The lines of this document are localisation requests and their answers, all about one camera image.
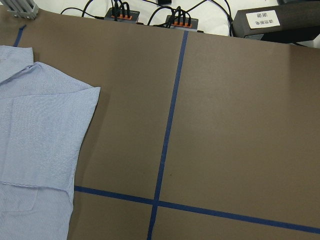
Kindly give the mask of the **light blue striped shirt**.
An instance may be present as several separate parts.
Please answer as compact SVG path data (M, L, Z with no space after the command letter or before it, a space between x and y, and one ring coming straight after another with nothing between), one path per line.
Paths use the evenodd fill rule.
M100 88L0 48L0 237L65 240L80 149Z

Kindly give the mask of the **grey USB hub left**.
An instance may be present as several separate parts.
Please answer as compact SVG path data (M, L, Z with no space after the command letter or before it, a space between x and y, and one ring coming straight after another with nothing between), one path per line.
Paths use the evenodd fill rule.
M114 13L115 13L115 10L113 10L112 8L109 8L109 10L107 11L103 19L106 21L116 21L116 22L136 24L140 16L140 12L135 10L130 10L129 16L128 16L128 11L125 9L125 10L119 10L118 16L115 19Z

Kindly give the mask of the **grey aluminium frame post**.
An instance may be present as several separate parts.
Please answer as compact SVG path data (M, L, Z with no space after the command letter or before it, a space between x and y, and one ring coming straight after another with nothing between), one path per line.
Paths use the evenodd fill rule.
M39 7L33 0L0 0L0 2L15 18L34 20L39 12Z

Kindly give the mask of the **grey USB hub right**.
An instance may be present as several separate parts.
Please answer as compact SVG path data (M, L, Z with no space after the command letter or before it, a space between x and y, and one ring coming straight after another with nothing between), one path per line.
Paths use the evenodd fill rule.
M172 16L168 15L164 22L165 28L179 29L184 31L197 32L199 20L197 18L190 18L187 16Z

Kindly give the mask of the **grey usb hub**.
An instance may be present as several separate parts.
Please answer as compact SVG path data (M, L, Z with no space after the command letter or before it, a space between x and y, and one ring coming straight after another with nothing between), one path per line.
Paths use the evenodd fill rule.
M115 10L113 10L112 8L109 8L109 10L107 11L103 19L106 21L116 21L116 22L136 24L140 16L140 12L135 10L130 10L129 16L128 16L128 11L125 9L125 10L119 10L118 16L115 19L114 13L115 13Z
M164 22L165 28L179 29L184 31L197 32L199 20L197 18L190 18L187 16L172 16L168 15Z

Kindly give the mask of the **black box with label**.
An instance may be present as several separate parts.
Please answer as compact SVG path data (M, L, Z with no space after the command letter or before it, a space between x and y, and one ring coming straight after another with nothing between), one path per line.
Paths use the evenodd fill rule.
M238 10L232 33L237 38L283 44L313 41L320 35L320 2Z

